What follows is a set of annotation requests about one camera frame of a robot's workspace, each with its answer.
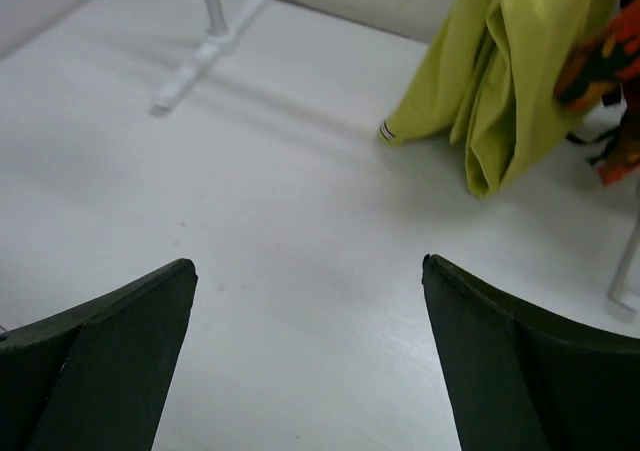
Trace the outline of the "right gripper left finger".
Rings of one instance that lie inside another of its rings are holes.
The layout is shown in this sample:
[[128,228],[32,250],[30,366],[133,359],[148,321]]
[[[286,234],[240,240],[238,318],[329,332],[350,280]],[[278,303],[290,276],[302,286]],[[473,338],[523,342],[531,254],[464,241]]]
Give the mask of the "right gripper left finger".
[[2,333],[2,449],[151,449],[196,286],[178,259]]

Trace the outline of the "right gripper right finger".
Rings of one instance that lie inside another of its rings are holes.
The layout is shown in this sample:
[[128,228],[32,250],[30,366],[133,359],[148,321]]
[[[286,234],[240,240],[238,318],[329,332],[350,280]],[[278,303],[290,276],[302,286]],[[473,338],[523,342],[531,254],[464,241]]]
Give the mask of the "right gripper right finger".
[[422,285],[464,450],[636,450],[639,341],[428,254]]

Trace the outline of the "yellow-green trousers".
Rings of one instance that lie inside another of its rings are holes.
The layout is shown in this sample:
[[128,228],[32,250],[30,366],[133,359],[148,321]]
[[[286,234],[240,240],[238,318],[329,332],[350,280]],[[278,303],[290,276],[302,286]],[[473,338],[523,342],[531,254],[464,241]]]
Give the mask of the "yellow-green trousers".
[[581,121],[553,88],[574,45],[594,36],[617,0],[455,0],[379,132],[392,145],[449,130],[465,146],[471,194],[497,193]]

